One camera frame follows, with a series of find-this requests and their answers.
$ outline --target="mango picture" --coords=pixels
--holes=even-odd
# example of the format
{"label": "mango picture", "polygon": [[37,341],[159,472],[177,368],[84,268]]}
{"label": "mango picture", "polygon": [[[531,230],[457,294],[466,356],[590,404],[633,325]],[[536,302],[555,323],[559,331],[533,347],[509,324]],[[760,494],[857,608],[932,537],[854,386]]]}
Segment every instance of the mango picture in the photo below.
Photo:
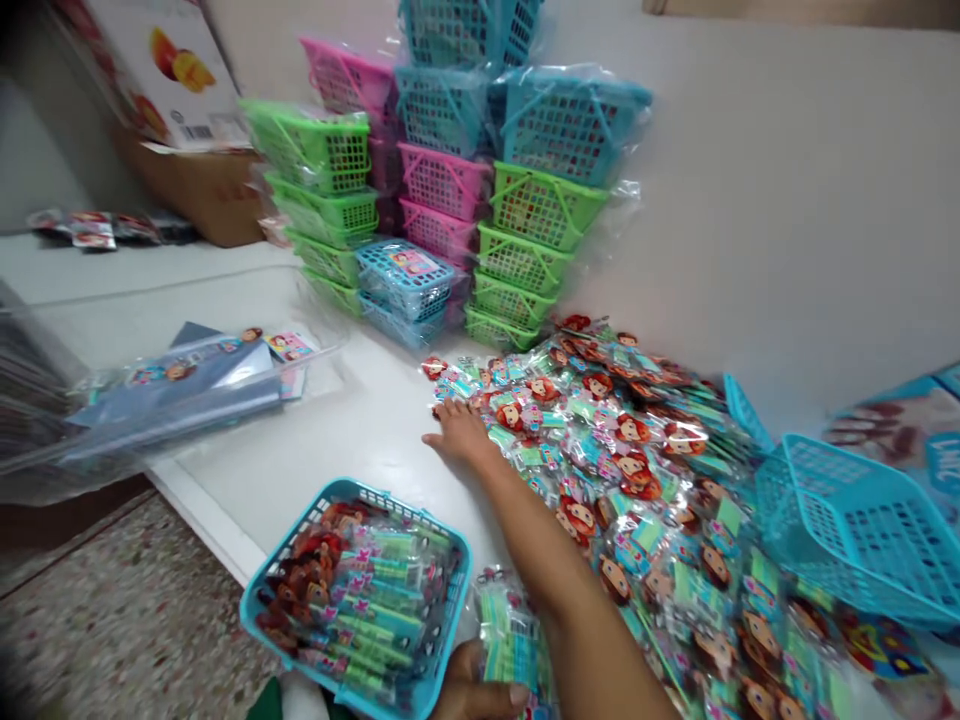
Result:
{"label": "mango picture", "polygon": [[166,33],[155,27],[150,33],[150,54],[153,55],[153,64],[171,80],[176,81],[173,74],[173,61],[177,57],[177,46],[174,45]]}
{"label": "mango picture", "polygon": [[177,53],[173,61],[173,74],[190,92],[203,92],[205,87],[216,83],[203,60],[189,50]]}

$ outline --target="hand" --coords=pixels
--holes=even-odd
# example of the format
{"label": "hand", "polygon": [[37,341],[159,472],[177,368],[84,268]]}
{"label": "hand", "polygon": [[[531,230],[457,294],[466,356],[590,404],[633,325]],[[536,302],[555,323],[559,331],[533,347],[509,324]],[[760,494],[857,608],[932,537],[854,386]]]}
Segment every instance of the hand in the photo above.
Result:
{"label": "hand", "polygon": [[480,415],[469,405],[447,398],[434,408],[434,414],[440,421],[443,434],[424,435],[423,442],[426,445],[450,460],[464,460],[474,469],[502,459],[500,448],[487,437],[487,428]]}
{"label": "hand", "polygon": [[430,720],[512,719],[523,712],[530,691],[516,683],[480,682],[482,655],[479,640],[465,642],[454,650]]}

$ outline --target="basket handle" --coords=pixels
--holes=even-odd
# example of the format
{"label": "basket handle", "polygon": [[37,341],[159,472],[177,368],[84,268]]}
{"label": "basket handle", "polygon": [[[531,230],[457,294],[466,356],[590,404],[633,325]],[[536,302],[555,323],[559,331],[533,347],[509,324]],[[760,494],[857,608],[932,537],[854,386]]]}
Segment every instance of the basket handle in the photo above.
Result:
{"label": "basket handle", "polygon": [[[556,86],[557,86],[556,82],[551,82],[543,90],[541,90],[533,98],[531,98],[531,100],[526,105],[524,105],[522,108],[520,108],[517,112],[515,112],[510,117],[506,118],[503,121],[503,126],[500,128],[500,136],[503,137],[503,134],[508,127],[512,127],[513,125],[515,125],[517,122],[517,119],[521,115],[524,115],[530,110],[532,110],[543,99],[543,97],[548,93],[552,92]],[[597,118],[599,118],[600,124],[603,127],[603,134],[606,136],[607,141],[612,143],[613,137],[611,136],[611,133],[610,133],[610,126],[607,124],[607,119],[603,115],[602,109],[600,107],[600,101],[597,99],[597,94],[593,92],[593,90],[591,89],[590,95],[591,95],[590,102],[593,104],[594,112],[596,112]]]}
{"label": "basket handle", "polygon": [[[517,190],[523,187],[532,179],[533,179],[533,175],[531,175],[530,173],[527,173],[524,176],[523,180],[517,183],[513,183],[512,185],[507,185],[507,187],[505,187],[503,190],[501,190],[496,195],[491,197],[490,204],[492,205],[494,201],[499,200],[501,196],[506,195],[510,192],[513,192],[514,190]],[[574,224],[573,215],[570,212],[570,207],[567,205],[567,202],[563,199],[563,193],[560,192],[560,183],[552,178],[550,182],[553,185],[553,192],[556,194],[557,200],[560,201],[560,209],[563,210],[563,216],[567,219],[567,225],[572,227],[574,232],[576,232],[579,237],[583,237],[583,231]]]}

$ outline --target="fingers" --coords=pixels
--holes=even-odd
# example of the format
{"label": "fingers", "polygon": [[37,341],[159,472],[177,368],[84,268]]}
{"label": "fingers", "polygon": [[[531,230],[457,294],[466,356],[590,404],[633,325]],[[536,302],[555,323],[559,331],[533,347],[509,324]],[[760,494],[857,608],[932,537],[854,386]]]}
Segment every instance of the fingers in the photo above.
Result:
{"label": "fingers", "polygon": [[517,683],[477,683],[467,688],[463,714],[467,720],[515,718],[529,697],[530,691]]}

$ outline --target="box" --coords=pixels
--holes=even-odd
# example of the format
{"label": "box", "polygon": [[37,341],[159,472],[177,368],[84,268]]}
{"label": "box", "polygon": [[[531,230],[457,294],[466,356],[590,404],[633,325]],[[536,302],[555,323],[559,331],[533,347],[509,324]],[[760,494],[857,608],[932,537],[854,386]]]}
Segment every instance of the box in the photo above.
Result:
{"label": "box", "polygon": [[237,247],[263,239],[257,222],[263,206],[248,185],[250,167],[260,157],[253,150],[172,150],[120,127],[113,140],[157,203],[192,222],[214,245]]}
{"label": "box", "polygon": [[237,91],[195,0],[56,0],[114,111],[176,148],[244,145]]}

